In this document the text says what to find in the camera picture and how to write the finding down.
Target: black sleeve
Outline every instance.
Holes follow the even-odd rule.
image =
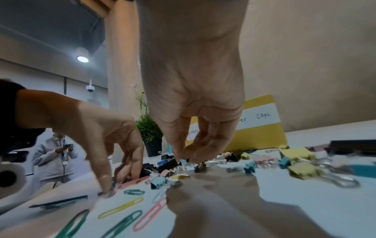
[[[17,92],[25,89],[19,84],[0,79],[0,156],[16,149],[35,145],[37,137],[45,129],[22,129],[15,122],[15,102]]]

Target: gray jacket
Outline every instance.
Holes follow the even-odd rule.
[[[74,173],[71,159],[77,158],[76,149],[67,149],[63,154],[55,152],[55,149],[65,144],[64,138],[59,140],[52,137],[38,146],[31,163],[39,166],[40,181]]]

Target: green plant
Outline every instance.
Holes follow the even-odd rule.
[[[142,140],[144,142],[150,142],[154,139],[162,139],[163,133],[161,132],[161,129],[149,115],[144,92],[141,92],[141,96],[136,97],[136,100],[139,102],[141,110],[141,117],[136,121],[136,125],[141,133]]]

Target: yellow folder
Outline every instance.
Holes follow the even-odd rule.
[[[197,128],[197,117],[192,117],[190,127],[192,134],[188,136],[186,145],[193,143]],[[245,102],[238,128],[225,151],[275,148],[281,144],[287,144],[285,132],[273,96],[265,95]]]

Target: potted plant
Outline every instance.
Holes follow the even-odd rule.
[[[136,99],[139,102],[141,109],[141,117],[136,121],[137,128],[141,133],[148,156],[157,156],[159,155],[158,152],[162,151],[163,133],[155,121],[150,117],[148,105],[145,102],[144,92],[141,92],[141,96]]]

